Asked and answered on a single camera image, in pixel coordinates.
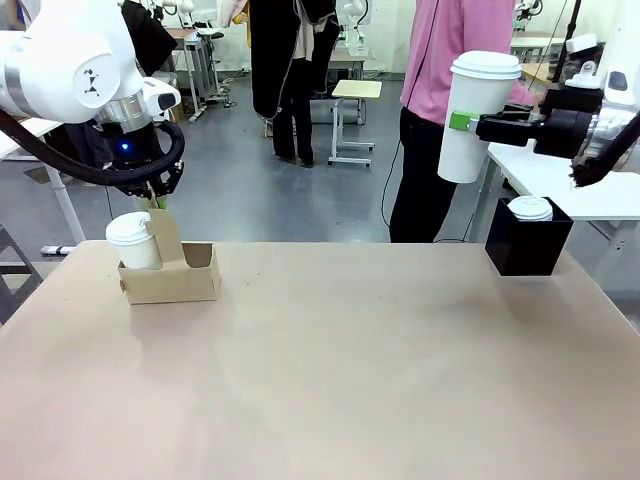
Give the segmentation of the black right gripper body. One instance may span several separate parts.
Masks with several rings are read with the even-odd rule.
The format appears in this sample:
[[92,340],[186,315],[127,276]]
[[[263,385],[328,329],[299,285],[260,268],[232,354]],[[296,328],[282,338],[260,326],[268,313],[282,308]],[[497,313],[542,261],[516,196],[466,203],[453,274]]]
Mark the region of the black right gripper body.
[[535,130],[533,151],[573,159],[600,107],[600,89],[549,88],[540,104],[542,120]]

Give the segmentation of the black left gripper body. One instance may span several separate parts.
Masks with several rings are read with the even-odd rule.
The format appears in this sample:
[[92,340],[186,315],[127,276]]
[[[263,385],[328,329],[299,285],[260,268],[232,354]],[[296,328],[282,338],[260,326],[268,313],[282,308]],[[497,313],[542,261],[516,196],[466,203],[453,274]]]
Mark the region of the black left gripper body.
[[111,170],[133,170],[156,165],[164,155],[153,123],[129,132],[125,132],[117,123],[104,123],[100,127],[101,136],[111,154]]

